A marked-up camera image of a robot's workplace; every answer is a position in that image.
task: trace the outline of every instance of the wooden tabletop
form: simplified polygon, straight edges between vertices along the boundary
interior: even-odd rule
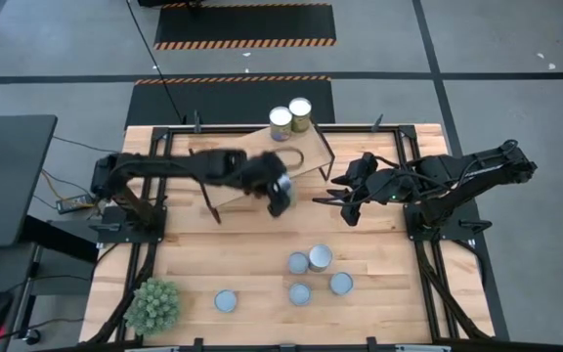
[[[148,126],[130,127],[123,150],[146,154],[151,132]],[[447,152],[440,125],[419,124],[416,132],[421,155]],[[325,136],[336,155],[332,177],[343,174],[349,161],[363,152],[397,160],[388,134]],[[236,137],[178,135],[172,153],[187,154],[188,148],[209,148]],[[348,227],[339,207],[311,202],[326,197],[325,189],[336,188],[314,170],[294,179],[298,202],[282,217],[271,218],[266,199],[239,198],[218,208],[219,225],[200,190],[176,188],[181,182],[167,182],[169,215],[154,275],[175,282],[182,314],[173,330],[146,338],[146,345],[192,345],[196,337],[203,337],[206,345],[363,344],[367,336],[375,336],[378,343],[430,342],[413,244],[399,204],[363,205],[358,226]],[[130,183],[135,191],[141,185],[141,180]],[[318,274],[289,274],[288,255],[318,243],[333,251],[331,266]],[[492,334],[475,257],[450,242],[442,248],[453,296],[481,330]],[[122,244],[97,268],[80,340],[96,333],[120,299],[129,252],[130,245]],[[355,281],[354,290],[343,297],[328,289],[329,278],[340,271]],[[288,288],[294,283],[312,288],[310,305],[289,302]],[[213,299],[221,289],[237,292],[234,313],[215,309]],[[445,335],[442,304],[437,294],[435,299]]]

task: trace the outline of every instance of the succulent plant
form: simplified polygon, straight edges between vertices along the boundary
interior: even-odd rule
[[[125,313],[127,328],[137,335],[151,336],[173,328],[179,316],[175,284],[150,278],[134,292]]]

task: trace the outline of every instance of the black aluminum frame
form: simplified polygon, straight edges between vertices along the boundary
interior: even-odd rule
[[[397,148],[397,156],[401,165],[405,165],[407,162],[406,152],[405,152],[405,145],[404,141],[407,139],[411,146],[412,158],[419,158],[420,157],[420,150],[418,147],[418,141],[416,139],[416,132],[413,125],[378,125],[378,126],[371,126],[371,125],[344,125],[344,124],[323,124],[318,125],[314,123],[315,129],[317,133],[322,138],[323,142],[327,150],[329,151],[330,155],[332,155],[331,163],[329,164],[329,168],[327,173],[325,173],[321,168],[322,176],[327,180],[331,173],[331,168],[334,163],[335,155],[329,145],[328,141],[325,138],[324,133],[390,133],[393,135],[395,140],[395,146]],[[164,140],[164,154],[169,155],[171,153],[171,149],[173,147],[173,138],[178,134],[247,134],[255,132],[261,128],[265,128],[267,125],[183,125],[183,126],[173,126],[173,127],[154,127],[152,131],[152,142],[150,146],[150,156],[157,155],[157,148],[159,145],[160,140]],[[143,189],[141,193],[141,198],[149,198],[149,192],[151,187],[151,178],[145,178],[143,183]],[[207,199],[207,194],[205,188],[201,185],[201,189],[203,190],[204,197],[206,198],[206,202],[209,206],[209,199]],[[166,178],[160,178],[160,182],[157,188],[157,196],[156,199],[164,199],[166,195]],[[415,241],[414,248],[416,250],[416,256],[418,258],[419,254],[425,255],[423,242]],[[150,247],[148,250],[152,250],[152,255],[155,255],[156,246],[154,245],[152,248]],[[440,245],[438,242],[432,243],[432,250],[434,253],[434,261],[436,258],[439,259],[439,263],[435,263],[436,268],[438,269],[438,275],[443,283],[443,285],[448,289],[449,285],[447,283],[447,276],[444,270],[444,262],[442,260],[442,251],[440,249]],[[138,258],[140,256],[140,245],[137,243],[132,244],[132,253],[130,254],[130,261],[127,270],[127,277],[126,277],[126,285],[124,292],[132,289],[132,285],[134,279],[136,277],[137,272],[137,265],[138,265]],[[420,259],[418,259],[418,266],[419,266],[419,274],[420,280],[422,285],[422,293],[423,293],[423,300],[425,303],[425,310],[427,313],[427,321],[429,325],[429,330],[431,333],[432,341],[436,341],[437,339],[441,338],[440,329],[438,326],[438,318],[436,314],[436,307],[433,299],[431,284],[427,280],[427,278],[423,275],[422,271],[420,271]],[[445,312],[448,317],[448,324],[450,326],[450,332],[452,332],[452,327],[457,331],[457,325],[455,319],[451,312],[449,312],[447,306],[444,307]],[[116,341],[124,341],[125,339],[125,324],[121,320],[116,334]],[[456,334],[450,334],[451,338],[457,338]],[[137,336],[136,341],[141,342],[143,339]],[[192,351],[202,351],[203,339],[196,339],[195,343],[192,347]],[[344,350],[344,351],[377,351],[377,350],[393,350],[394,345],[378,345],[374,337],[368,337],[366,345],[310,345],[310,346],[300,346],[301,351],[308,351],[308,350],[315,350],[315,351],[323,351],[323,350]],[[293,351],[295,348],[299,346],[297,345],[288,345],[285,346],[285,349],[288,351]],[[180,351],[182,350],[191,350],[189,346],[180,346]],[[218,350],[218,351],[281,351],[284,350],[283,346],[206,346],[205,350]]]

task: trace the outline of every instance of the cylindrical container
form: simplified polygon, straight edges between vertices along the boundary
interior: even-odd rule
[[[329,280],[329,289],[337,295],[345,295],[353,289],[353,278],[347,273],[336,273]]]
[[[238,299],[230,289],[223,289],[214,297],[214,306],[223,313],[232,313],[236,309]]]
[[[292,112],[292,132],[305,132],[310,127],[312,104],[305,98],[295,98],[290,101],[289,108]]]
[[[305,274],[308,272],[308,256],[301,252],[294,252],[288,257],[288,269],[292,274]]]
[[[296,306],[308,305],[312,299],[312,290],[303,284],[294,284],[290,287],[290,302]]]
[[[288,108],[276,107],[269,113],[271,120],[271,138],[283,142],[290,138],[292,133],[292,113]]]
[[[324,244],[318,244],[310,249],[310,259],[309,268],[315,273],[323,272],[329,264],[331,264],[331,259],[333,254],[329,247]]]

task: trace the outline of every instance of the can lid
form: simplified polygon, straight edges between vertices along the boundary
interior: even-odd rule
[[[317,244],[310,249],[310,262],[318,267],[324,268],[331,263],[331,250],[324,244]]]
[[[310,303],[312,290],[303,284],[294,284],[290,287],[290,301],[294,305],[306,305]]]
[[[288,268],[292,274],[305,274],[308,271],[308,257],[301,252],[290,254]]]
[[[269,112],[271,123],[277,126],[286,126],[292,120],[292,113],[286,107],[276,107]]]
[[[312,110],[312,104],[305,98],[295,98],[288,105],[290,112],[297,116],[305,116]]]
[[[333,293],[345,295],[353,289],[353,278],[347,273],[336,273],[329,280],[329,287]]]
[[[223,313],[231,313],[236,309],[236,294],[230,289],[223,289],[214,297],[214,306]]]

